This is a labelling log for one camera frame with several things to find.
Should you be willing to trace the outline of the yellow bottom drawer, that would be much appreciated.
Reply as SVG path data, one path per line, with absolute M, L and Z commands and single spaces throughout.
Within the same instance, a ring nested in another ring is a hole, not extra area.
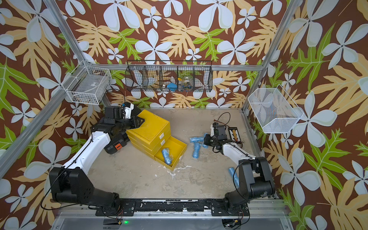
M 169 170 L 173 171 L 182 159 L 182 156 L 186 152 L 186 150 L 187 144 L 174 137 L 169 137 L 164 145 L 154 155 L 154 160 L 161 163 Z M 171 160 L 171 164 L 166 163 L 165 159 L 167 157 L 164 157 L 163 151 L 168 152 L 168 157 Z

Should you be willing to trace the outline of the yellow plastic drawer cabinet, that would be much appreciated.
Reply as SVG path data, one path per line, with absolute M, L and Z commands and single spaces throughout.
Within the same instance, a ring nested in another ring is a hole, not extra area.
M 170 122 L 148 110 L 143 110 L 138 117 L 145 120 L 143 124 L 126 133 L 135 148 L 155 160 L 155 155 L 171 136 Z

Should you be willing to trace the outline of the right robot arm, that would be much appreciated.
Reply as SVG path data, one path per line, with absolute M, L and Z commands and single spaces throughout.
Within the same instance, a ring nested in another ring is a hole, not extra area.
M 254 199 L 273 196 L 276 189 L 266 158 L 256 157 L 240 148 L 236 142 L 228 138 L 226 130 L 225 125 L 214 122 L 211 125 L 211 133 L 204 137 L 204 144 L 236 164 L 234 170 L 238 172 L 239 184 L 236 184 L 233 175 L 232 183 L 235 190 L 226 193 L 223 199 L 225 212 L 235 215 Z

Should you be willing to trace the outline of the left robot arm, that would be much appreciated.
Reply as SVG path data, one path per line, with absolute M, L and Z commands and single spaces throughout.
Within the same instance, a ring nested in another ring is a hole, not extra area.
M 95 188 L 88 172 L 103 150 L 115 154 L 127 145 L 129 138 L 126 131 L 139 128 L 145 122 L 138 116 L 141 112 L 131 103 L 104 109 L 104 117 L 92 126 L 89 139 L 76 155 L 63 166 L 51 170 L 50 193 L 54 201 L 113 211 L 120 208 L 119 195 Z

